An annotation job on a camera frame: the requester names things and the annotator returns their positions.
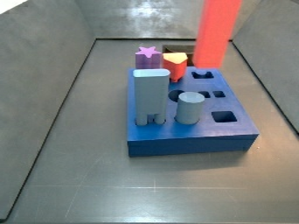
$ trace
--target orange block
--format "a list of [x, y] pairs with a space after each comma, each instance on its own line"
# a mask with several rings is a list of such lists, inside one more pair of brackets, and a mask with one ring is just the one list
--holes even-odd
[[204, 0], [192, 55], [196, 67], [220, 67], [241, 0]]
[[170, 71], [172, 82], [177, 82], [184, 75], [187, 59], [184, 52], [168, 52], [162, 54], [162, 68]]

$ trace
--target square hole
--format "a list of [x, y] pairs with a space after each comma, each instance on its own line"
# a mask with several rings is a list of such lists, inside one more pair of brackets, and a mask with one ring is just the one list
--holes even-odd
[[211, 115], [216, 123], [233, 123], [237, 120], [231, 111], [211, 112]]
[[199, 94], [201, 94], [204, 98], [211, 98], [211, 94], [208, 91], [200, 91]]
[[221, 91], [212, 91], [216, 98], [225, 97], [224, 93]]

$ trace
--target blue shape sorter board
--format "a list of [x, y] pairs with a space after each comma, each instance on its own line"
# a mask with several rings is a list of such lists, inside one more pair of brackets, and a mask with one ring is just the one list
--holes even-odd
[[[162, 125], [136, 126], [133, 70], [128, 71], [126, 146], [128, 156], [160, 156], [212, 151], [244, 151], [257, 138], [257, 128], [217, 69], [188, 66], [185, 75], [169, 83], [166, 117]], [[200, 120], [192, 125], [175, 121], [181, 92], [204, 95]]]

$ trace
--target star block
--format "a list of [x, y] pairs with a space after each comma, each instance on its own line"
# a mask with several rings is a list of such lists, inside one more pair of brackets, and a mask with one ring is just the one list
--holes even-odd
[[134, 53], [134, 68], [152, 69], [161, 67], [161, 53], [154, 50], [154, 46], [138, 47]]

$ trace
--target grey floor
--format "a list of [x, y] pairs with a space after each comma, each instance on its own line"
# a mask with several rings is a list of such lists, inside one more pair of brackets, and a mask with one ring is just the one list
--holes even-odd
[[126, 69], [138, 46], [98, 40], [8, 223], [299, 222], [299, 138], [233, 46], [220, 71], [259, 128], [247, 152], [126, 156]]

